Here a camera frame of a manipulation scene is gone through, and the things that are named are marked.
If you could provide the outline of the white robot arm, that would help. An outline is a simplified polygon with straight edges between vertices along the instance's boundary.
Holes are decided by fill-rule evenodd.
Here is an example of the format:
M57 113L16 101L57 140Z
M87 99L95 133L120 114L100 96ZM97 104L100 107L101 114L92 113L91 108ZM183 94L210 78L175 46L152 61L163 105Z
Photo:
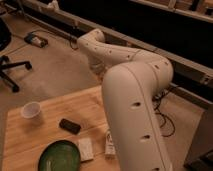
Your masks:
M93 73L103 76L102 98L121 171L173 171L153 97L173 78L170 61L139 48L112 45L94 29L77 39Z

